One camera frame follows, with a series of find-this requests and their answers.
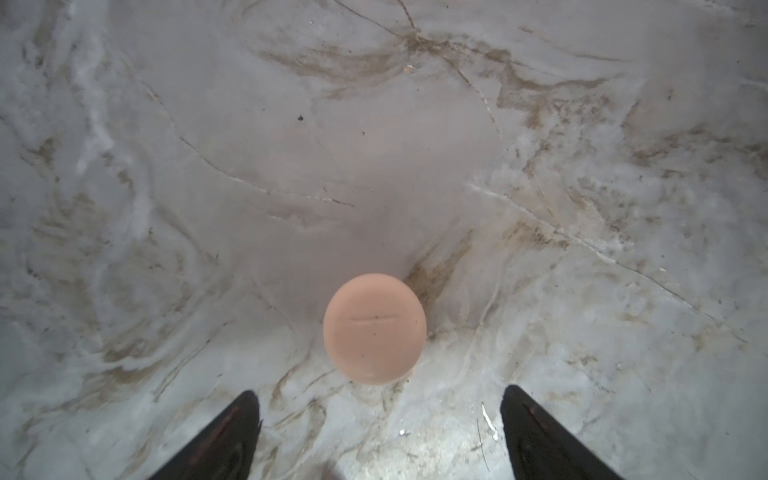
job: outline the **brown egg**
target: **brown egg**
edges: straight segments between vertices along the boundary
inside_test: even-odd
[[[394,382],[410,372],[426,333],[419,299],[403,282],[381,273],[345,283],[323,320],[326,350],[336,367],[367,385]]]

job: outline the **marble surface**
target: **marble surface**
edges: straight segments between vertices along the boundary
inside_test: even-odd
[[[0,477],[146,478],[253,389],[253,478],[512,478],[510,383],[627,479],[768,471],[764,2],[0,16]],[[385,387],[322,343],[368,272],[428,313]]]

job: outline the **black pointed object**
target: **black pointed object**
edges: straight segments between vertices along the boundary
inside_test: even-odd
[[[149,480],[246,480],[260,430],[259,399],[246,390]]]
[[[515,480],[621,480],[517,385],[502,399]]]

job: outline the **round peach-colored object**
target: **round peach-colored object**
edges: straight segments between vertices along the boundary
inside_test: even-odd
[[[419,299],[403,282],[381,273],[345,283],[323,320],[326,350],[336,367],[367,385],[394,382],[410,372],[426,335]]]

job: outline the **white debris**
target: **white debris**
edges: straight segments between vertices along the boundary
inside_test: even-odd
[[[491,418],[488,417],[488,412],[485,411],[485,404],[481,402],[480,406],[482,407],[482,418],[485,419],[485,423],[488,424],[488,428],[490,428],[491,431],[493,432],[492,438],[493,438],[494,442],[497,442],[498,441],[498,432],[496,431],[496,427],[493,426],[493,423],[491,422]]]

